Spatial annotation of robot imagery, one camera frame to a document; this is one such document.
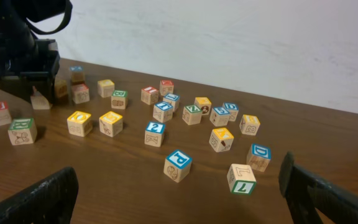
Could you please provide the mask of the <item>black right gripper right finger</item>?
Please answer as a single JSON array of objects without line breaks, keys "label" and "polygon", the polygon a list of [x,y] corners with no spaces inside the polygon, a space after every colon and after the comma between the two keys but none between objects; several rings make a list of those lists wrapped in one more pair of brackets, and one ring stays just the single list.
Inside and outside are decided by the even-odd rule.
[{"label": "black right gripper right finger", "polygon": [[358,223],[358,196],[296,165],[290,151],[278,182],[294,223],[321,223],[318,212],[334,223]]}]

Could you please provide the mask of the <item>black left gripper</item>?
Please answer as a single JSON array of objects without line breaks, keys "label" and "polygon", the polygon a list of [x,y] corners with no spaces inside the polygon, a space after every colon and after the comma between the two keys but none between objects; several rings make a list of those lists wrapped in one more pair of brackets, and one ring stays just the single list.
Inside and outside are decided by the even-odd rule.
[{"label": "black left gripper", "polygon": [[0,90],[30,101],[34,91],[46,97],[49,103],[55,102],[55,76],[60,68],[58,45],[54,39],[38,39],[39,55],[22,68],[11,62],[0,67]]}]

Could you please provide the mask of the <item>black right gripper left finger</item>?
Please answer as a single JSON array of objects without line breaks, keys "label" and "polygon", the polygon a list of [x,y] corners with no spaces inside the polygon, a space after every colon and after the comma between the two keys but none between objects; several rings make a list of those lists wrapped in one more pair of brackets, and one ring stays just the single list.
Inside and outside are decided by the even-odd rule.
[{"label": "black right gripper left finger", "polygon": [[0,202],[0,223],[70,223],[79,183],[72,167]]}]

